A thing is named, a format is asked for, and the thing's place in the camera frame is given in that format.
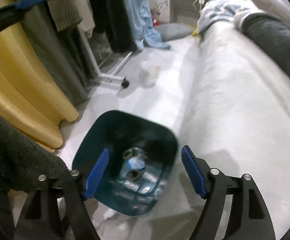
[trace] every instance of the hanging clothes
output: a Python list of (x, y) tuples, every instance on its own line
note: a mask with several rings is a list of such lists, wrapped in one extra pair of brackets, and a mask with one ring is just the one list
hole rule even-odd
[[(1, 0), (0, 7), (10, 3)], [(79, 115), (39, 61), (20, 23), (0, 32), (0, 115), (49, 149), (63, 143), (59, 122)]]
[(96, 25), (94, 32), (106, 32), (113, 52), (137, 49), (123, 0), (90, 0), (90, 5)]
[(152, 16), (147, 0), (124, 0), (133, 38), (137, 48), (144, 48), (141, 39), (150, 47), (170, 49), (168, 43), (162, 42), (160, 33), (153, 28)]
[(49, 0), (47, 3), (59, 32), (80, 23), (88, 38), (91, 37), (95, 23), (89, 0)]
[(53, 24), (46, 3), (36, 5), (21, 21), (38, 58), (75, 106), (88, 98), (85, 88), (93, 77), (93, 66), (77, 28), (68, 28), (58, 33)]

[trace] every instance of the black caster wheel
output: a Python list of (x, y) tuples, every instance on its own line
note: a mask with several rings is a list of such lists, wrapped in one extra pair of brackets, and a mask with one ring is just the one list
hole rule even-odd
[(123, 88), (128, 88), (128, 86), (129, 86), (129, 81), (128, 81), (126, 78), (124, 78), (124, 79), (123, 79), (123, 82), (121, 83), (121, 86), (122, 86)]

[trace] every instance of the red object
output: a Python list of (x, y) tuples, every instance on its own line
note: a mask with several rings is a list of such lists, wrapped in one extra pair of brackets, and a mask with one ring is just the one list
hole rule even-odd
[(159, 25), (159, 21), (157, 19), (153, 19), (153, 26)]

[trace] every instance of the gray blanket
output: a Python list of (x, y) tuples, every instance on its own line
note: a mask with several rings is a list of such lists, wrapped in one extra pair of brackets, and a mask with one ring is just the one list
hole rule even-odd
[(244, 11), (235, 16), (235, 26), (290, 78), (290, 27), (287, 24), (264, 12)]

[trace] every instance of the gray pillow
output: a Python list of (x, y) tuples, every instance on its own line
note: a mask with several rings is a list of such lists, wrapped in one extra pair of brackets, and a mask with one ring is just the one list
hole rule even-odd
[(166, 23), (154, 27), (162, 36), (163, 41), (171, 41), (191, 35), (195, 27), (184, 23)]

